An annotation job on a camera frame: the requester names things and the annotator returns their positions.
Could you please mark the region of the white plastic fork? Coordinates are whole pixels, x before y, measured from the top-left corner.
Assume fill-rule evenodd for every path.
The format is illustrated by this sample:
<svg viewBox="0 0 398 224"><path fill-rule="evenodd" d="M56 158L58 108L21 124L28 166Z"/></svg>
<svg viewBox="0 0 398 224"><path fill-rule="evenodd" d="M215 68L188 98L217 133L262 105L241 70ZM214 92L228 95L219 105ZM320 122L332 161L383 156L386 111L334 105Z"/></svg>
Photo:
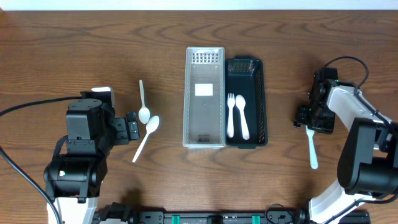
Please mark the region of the white plastic fork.
<svg viewBox="0 0 398 224"><path fill-rule="evenodd" d="M233 93L228 93L227 99L228 106L228 123L227 123L227 137L232 138L234 136L234 123L233 123L233 108L235 106L235 97Z"/></svg>

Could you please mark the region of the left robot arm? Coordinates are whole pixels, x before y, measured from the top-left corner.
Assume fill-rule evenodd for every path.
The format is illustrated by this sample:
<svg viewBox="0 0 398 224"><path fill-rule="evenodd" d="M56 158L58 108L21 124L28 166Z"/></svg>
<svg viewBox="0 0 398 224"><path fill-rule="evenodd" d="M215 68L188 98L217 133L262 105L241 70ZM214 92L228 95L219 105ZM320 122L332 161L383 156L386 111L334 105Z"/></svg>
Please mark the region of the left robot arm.
<svg viewBox="0 0 398 224"><path fill-rule="evenodd" d="M44 171L49 223L138 223L138 213L127 205L96 209L110 151L139 139L136 114L115 114L110 87L83 91L68 105L68 134L58 140Z"/></svg>

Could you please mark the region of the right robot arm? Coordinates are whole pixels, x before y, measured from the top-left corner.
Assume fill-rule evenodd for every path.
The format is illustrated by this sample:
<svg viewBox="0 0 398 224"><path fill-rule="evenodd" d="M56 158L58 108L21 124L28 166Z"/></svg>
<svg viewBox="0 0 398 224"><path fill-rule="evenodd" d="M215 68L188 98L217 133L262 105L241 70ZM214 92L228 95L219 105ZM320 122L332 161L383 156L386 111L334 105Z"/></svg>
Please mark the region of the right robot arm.
<svg viewBox="0 0 398 224"><path fill-rule="evenodd" d="M294 126L331 134L335 118L349 131L337 167L337 179L310 199L297 223L338 223L365 203L397 199L397 123L378 112L352 82L338 79L335 68L313 76L309 104L297 109Z"/></svg>

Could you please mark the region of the pale green plastic spoon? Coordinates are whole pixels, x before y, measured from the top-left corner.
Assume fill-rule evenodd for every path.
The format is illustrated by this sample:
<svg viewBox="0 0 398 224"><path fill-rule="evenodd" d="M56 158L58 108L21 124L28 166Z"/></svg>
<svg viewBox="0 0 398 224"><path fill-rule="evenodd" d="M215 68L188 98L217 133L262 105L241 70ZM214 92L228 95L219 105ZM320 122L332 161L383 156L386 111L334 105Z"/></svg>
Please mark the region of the pale green plastic spoon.
<svg viewBox="0 0 398 224"><path fill-rule="evenodd" d="M150 119L150 110L145 104L144 84L142 80L139 80L140 96L141 96L141 108L139 110L139 120L142 124L147 124Z"/></svg>

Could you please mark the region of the white spoon in black basket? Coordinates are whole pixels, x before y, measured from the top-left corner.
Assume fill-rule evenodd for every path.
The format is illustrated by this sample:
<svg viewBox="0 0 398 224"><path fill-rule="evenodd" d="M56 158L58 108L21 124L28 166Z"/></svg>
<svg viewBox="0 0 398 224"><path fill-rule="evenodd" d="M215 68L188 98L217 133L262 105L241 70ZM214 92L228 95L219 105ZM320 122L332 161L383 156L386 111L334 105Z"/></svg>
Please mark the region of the white spoon in black basket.
<svg viewBox="0 0 398 224"><path fill-rule="evenodd" d="M237 95L236 96L236 106L239 110L240 113L240 118L241 118L241 131L242 131L242 136L244 140L248 140L250 138L249 135L249 130L248 130L248 125L246 122L246 117L244 114L244 109L246 106L246 101L242 95Z"/></svg>

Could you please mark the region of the black perforated plastic basket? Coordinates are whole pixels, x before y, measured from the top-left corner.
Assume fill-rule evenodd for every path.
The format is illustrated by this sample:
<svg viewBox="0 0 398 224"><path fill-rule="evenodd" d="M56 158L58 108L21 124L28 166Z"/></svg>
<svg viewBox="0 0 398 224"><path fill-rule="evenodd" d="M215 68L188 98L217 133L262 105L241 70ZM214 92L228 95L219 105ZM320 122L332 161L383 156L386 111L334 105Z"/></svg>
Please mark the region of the black perforated plastic basket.
<svg viewBox="0 0 398 224"><path fill-rule="evenodd" d="M255 149L268 143L264 71L261 60L251 56L236 56L225 60L225 90L235 96L242 95L246 101L244 114L250 138L244 140L241 118L237 106L233 108L234 136L226 138L226 144L239 149Z"/></svg>

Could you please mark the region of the clear perforated plastic basket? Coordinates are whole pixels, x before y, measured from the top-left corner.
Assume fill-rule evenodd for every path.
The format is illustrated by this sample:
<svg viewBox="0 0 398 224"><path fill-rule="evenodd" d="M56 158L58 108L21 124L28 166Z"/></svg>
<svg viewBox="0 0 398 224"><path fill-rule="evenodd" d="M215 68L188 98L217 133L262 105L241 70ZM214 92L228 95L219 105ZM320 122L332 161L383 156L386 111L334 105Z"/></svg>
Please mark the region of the clear perforated plastic basket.
<svg viewBox="0 0 398 224"><path fill-rule="evenodd" d="M225 147L224 75L224 48L187 48L182 140L184 147Z"/></svg>

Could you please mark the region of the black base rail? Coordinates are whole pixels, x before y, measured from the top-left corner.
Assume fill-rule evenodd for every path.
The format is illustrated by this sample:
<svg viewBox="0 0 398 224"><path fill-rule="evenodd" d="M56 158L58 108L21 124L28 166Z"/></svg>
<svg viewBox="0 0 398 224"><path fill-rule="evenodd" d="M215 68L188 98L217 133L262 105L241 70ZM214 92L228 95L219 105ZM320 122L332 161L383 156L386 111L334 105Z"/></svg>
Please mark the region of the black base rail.
<svg viewBox="0 0 398 224"><path fill-rule="evenodd" d="M304 209L268 208L264 212L166 212L137 211L121 203L112 203L95 212L91 224L285 224L311 223Z"/></svg>

